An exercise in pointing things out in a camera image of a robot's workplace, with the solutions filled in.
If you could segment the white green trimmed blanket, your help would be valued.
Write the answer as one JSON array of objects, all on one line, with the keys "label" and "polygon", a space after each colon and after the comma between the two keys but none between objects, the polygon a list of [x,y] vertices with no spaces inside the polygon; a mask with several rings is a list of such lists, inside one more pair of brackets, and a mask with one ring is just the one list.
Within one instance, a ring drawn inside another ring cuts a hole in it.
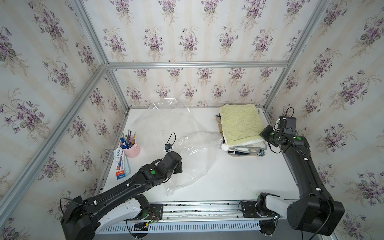
[{"label": "white green trimmed blanket", "polygon": [[246,146],[233,146],[227,150],[228,154],[234,156],[256,156],[263,157],[267,150],[267,144],[265,142],[259,142]]}]

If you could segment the clear plastic vacuum bag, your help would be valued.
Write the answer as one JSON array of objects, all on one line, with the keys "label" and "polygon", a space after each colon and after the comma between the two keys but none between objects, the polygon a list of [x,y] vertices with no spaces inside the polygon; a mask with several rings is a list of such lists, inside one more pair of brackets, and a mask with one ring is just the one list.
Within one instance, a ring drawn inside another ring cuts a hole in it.
[{"label": "clear plastic vacuum bag", "polygon": [[164,192],[171,196],[206,176],[216,161],[222,135],[209,132],[190,108],[176,98],[163,99],[145,109],[132,123],[141,147],[139,162],[147,164],[167,153],[166,144],[182,158],[183,171],[166,178]]}]

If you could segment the light green knitted blanket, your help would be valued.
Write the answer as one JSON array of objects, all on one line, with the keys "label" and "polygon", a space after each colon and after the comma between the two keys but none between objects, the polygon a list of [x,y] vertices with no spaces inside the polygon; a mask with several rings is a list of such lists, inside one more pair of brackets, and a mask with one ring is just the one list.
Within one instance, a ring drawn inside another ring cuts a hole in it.
[{"label": "light green knitted blanket", "polygon": [[260,133],[265,125],[255,105],[224,105],[220,107],[218,117],[224,151],[263,146],[264,139]]}]

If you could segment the beige floral fleece blanket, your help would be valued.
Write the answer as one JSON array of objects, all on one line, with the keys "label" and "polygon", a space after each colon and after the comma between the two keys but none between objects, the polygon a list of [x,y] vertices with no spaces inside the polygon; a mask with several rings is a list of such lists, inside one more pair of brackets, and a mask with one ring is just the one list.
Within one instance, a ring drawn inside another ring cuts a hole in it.
[{"label": "beige floral fleece blanket", "polygon": [[219,115],[215,115],[216,122],[218,124],[219,132],[222,134],[223,129],[222,129],[222,122],[221,122],[221,117]]}]

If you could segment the navy star pattern blanket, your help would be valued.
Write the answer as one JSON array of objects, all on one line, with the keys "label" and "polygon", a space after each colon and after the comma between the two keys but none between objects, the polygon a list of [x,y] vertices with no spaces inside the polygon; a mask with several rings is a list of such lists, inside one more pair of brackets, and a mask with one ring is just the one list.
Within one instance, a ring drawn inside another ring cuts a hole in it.
[{"label": "navy star pattern blanket", "polygon": [[261,137],[255,136],[239,140],[231,139],[230,142],[223,137],[221,148],[233,157],[263,157],[267,143]]}]

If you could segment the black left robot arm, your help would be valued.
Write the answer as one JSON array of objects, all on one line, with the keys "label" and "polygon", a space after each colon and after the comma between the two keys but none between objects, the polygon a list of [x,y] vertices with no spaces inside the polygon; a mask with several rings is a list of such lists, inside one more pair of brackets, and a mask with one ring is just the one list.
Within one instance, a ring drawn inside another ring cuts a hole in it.
[{"label": "black left robot arm", "polygon": [[67,240],[91,240],[102,230],[123,220],[149,212],[143,193],[164,183],[172,174],[183,171],[182,158],[176,152],[143,165],[133,176],[99,195],[69,199],[61,225]]}]

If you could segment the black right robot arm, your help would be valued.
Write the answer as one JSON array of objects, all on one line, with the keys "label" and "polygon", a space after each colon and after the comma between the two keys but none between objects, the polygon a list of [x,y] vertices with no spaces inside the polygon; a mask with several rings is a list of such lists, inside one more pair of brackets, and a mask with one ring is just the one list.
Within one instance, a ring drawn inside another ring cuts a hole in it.
[{"label": "black right robot arm", "polygon": [[274,147],[280,147],[292,166],[299,189],[299,200],[290,204],[286,218],[294,230],[330,236],[345,213],[323,184],[312,160],[310,145],[293,130],[275,131],[268,125],[260,136]]}]

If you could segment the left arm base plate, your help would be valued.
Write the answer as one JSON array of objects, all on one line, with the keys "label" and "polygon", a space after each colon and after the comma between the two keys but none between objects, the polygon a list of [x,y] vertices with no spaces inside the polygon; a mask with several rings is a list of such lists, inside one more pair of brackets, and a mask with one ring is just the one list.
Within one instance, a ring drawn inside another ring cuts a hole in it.
[{"label": "left arm base plate", "polygon": [[140,211],[137,217],[126,221],[159,221],[163,217],[164,204],[150,204]]}]

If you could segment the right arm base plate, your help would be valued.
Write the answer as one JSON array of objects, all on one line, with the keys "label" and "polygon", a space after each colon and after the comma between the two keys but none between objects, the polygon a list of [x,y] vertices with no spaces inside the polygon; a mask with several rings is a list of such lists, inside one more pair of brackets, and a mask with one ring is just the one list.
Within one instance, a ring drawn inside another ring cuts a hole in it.
[{"label": "right arm base plate", "polygon": [[281,218],[281,216],[266,207],[263,207],[257,201],[240,201],[239,210],[243,214],[243,218],[271,218],[273,220]]}]

